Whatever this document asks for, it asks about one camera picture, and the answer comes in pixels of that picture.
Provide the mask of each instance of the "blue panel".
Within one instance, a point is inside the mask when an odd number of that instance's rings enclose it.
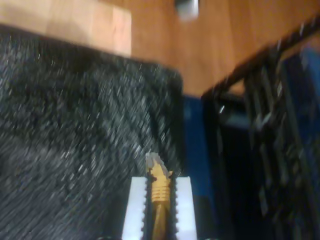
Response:
[[[209,157],[203,121],[203,106],[199,98],[184,98],[184,134],[186,145],[186,171],[191,178],[192,192],[196,196],[209,198],[211,209],[215,209],[211,183]]]

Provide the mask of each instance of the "wooden surface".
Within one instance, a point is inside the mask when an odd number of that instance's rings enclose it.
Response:
[[[170,66],[184,92],[200,96],[318,12],[319,1],[200,0],[199,8],[185,23],[174,0],[0,0],[0,22]]]
[[[0,0],[0,23],[124,56],[130,11],[97,0]]]
[[[180,22],[174,0],[101,0],[131,11],[132,56],[180,71],[200,96],[234,67],[319,11],[319,0],[199,0],[199,17]]]

